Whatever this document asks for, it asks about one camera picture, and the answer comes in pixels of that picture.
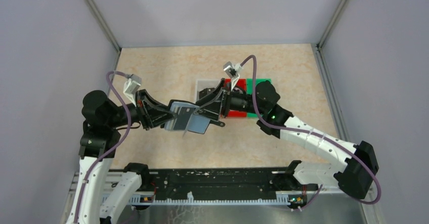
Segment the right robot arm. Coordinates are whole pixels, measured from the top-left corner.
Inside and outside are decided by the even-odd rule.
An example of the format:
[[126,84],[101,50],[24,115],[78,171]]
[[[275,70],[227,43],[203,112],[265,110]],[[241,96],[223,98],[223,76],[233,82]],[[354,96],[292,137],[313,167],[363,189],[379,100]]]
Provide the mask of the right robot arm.
[[374,204],[381,196],[376,178],[379,170],[373,146],[343,141],[303,122],[282,108],[280,95],[269,80],[256,80],[251,86],[232,87],[232,82],[198,80],[196,83],[198,113],[228,117],[230,111],[261,114],[257,125],[269,136],[295,143],[327,161],[314,164],[297,161],[292,178],[301,185],[318,184],[338,187],[348,196],[365,204]]

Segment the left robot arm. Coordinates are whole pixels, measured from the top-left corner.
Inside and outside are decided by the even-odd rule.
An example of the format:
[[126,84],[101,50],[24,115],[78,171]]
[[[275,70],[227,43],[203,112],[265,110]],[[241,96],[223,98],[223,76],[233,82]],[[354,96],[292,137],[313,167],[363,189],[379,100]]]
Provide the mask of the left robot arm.
[[104,184],[117,144],[122,137],[118,131],[138,122],[145,130],[164,125],[177,118],[177,113],[154,100],[146,90],[136,93],[135,104],[116,105],[100,90],[83,99],[83,135],[79,149],[79,176],[76,194],[67,223],[117,223],[130,197],[137,191],[156,191],[153,177],[146,164],[129,163],[121,180],[105,202]]

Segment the black leather card holder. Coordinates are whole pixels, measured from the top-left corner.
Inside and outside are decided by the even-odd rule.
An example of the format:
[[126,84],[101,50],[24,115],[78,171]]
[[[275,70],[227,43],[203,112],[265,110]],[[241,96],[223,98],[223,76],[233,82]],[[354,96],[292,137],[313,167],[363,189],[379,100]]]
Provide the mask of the black leather card holder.
[[219,127],[225,126],[223,122],[219,121],[219,112],[207,110],[207,106],[171,100],[168,109],[176,116],[164,125],[164,129],[168,131],[189,131],[205,134],[211,124]]

